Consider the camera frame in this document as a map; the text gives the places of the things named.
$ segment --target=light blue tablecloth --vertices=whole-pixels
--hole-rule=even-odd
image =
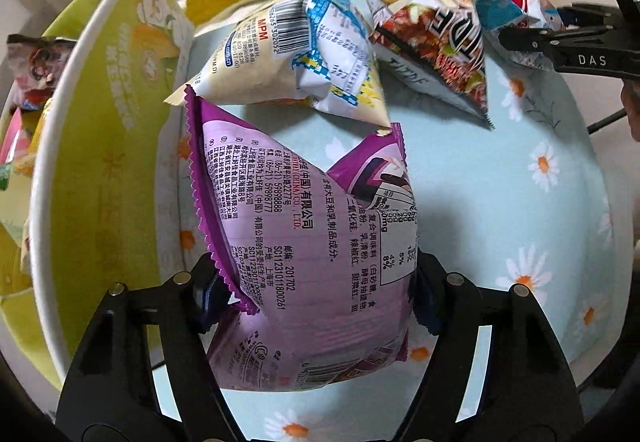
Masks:
[[[354,1],[366,10],[364,0]],[[220,28],[196,38],[189,76],[228,32]],[[614,256],[602,173],[560,75],[505,64],[492,50],[486,73],[494,131],[382,72],[391,119],[404,132],[419,245],[447,271],[460,271],[478,286],[506,289],[518,281],[532,287],[572,361],[602,335],[610,312]],[[226,109],[323,170],[374,129],[305,107]],[[193,223],[187,162],[180,169],[181,220]],[[201,245],[198,238],[195,250]],[[460,418],[477,408],[489,340],[482,329]],[[310,392],[225,391],[225,398],[249,439],[388,439],[434,343],[414,324],[407,362]],[[156,377],[171,413],[166,376]]]

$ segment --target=human hand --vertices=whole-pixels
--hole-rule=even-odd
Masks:
[[[640,142],[640,82],[626,80],[620,99],[628,117],[631,136]]]

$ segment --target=purple snack bag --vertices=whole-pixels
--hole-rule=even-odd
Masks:
[[[398,124],[327,173],[190,86],[191,177],[240,301],[209,347],[221,388],[320,388],[406,358],[416,210]]]

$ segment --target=beige snack bag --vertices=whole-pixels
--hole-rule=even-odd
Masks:
[[[389,127],[369,33],[349,0],[276,0],[238,24],[187,84],[213,104],[304,100]],[[165,102],[181,104],[185,86]]]

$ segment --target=metal screw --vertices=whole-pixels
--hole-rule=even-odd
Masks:
[[[191,274],[189,274],[188,272],[178,272],[178,274],[174,276],[174,283],[177,285],[184,285],[185,283],[188,283],[190,281]]]
[[[114,283],[109,287],[109,294],[112,296],[119,296],[124,292],[124,285],[122,283]]]
[[[527,297],[529,295],[529,288],[525,285],[516,285],[513,287],[513,291],[520,297]]]
[[[460,276],[460,274],[458,274],[457,272],[452,272],[451,274],[447,275],[447,283],[449,283],[450,285],[459,287],[464,282],[465,282],[465,279],[462,276]]]

